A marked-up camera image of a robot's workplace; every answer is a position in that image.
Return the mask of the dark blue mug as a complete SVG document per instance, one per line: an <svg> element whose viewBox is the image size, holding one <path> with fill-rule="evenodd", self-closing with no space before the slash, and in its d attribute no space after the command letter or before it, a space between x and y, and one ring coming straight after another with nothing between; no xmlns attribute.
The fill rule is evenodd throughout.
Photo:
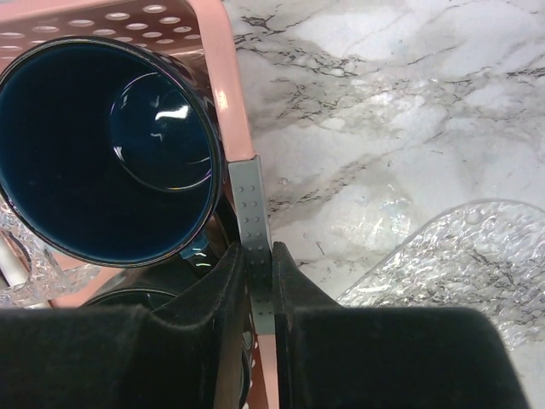
<svg viewBox="0 0 545 409"><path fill-rule="evenodd" d="M221 196L210 81L189 58L63 37L1 75L1 194L41 240L108 267L197 242Z"/></svg>

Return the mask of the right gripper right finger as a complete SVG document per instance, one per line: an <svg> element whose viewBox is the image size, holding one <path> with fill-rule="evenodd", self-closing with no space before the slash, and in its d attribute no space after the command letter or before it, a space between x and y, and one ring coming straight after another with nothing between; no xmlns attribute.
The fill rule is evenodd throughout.
<svg viewBox="0 0 545 409"><path fill-rule="evenodd" d="M272 249L283 408L525 408L494 326L469 308L345 308Z"/></svg>

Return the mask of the pink perforated plastic basket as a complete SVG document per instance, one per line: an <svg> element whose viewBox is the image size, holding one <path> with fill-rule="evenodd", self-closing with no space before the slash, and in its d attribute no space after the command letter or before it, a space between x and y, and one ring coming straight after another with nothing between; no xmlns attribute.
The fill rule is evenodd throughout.
<svg viewBox="0 0 545 409"><path fill-rule="evenodd" d="M251 408L277 408L272 257L261 162L250 127L232 28L220 1L3 1L1 65L30 47L70 35L117 37L175 58L195 53L207 71L228 163L241 241L247 250L256 331Z"/></svg>

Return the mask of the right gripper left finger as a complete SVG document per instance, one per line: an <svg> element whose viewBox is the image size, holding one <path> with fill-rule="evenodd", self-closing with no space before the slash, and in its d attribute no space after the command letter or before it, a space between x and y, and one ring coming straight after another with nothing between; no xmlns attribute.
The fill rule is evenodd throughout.
<svg viewBox="0 0 545 409"><path fill-rule="evenodd" d="M142 306L5 309L4 408L236 408L244 249L156 310Z"/></svg>

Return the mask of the dark green mug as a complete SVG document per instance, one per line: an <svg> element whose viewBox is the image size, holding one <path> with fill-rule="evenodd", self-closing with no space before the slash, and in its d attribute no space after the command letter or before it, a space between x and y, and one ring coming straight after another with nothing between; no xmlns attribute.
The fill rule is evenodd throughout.
<svg viewBox="0 0 545 409"><path fill-rule="evenodd" d="M221 198L188 258L125 269L89 307L142 306L156 322L139 335L123 408L241 408L251 384L255 334L235 212Z"/></svg>

